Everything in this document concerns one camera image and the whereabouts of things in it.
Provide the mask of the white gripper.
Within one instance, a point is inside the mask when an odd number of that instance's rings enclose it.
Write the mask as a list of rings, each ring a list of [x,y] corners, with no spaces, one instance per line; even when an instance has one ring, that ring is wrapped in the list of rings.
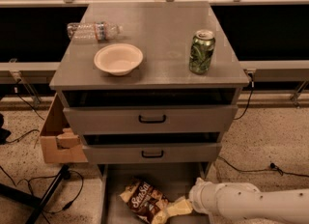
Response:
[[[165,224],[170,217],[191,214],[193,209],[204,214],[217,212],[217,187],[217,183],[198,178],[189,191],[189,200],[182,196],[169,203],[154,216],[152,224]]]

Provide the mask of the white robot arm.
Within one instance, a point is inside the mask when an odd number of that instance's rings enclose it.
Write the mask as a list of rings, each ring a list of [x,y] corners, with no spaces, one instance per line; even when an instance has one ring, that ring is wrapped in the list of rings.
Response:
[[[284,224],[309,224],[309,190],[262,192],[249,182],[213,183],[198,178],[188,198],[168,204],[152,224],[165,224],[170,217],[187,215],[193,210],[234,221],[264,218]]]

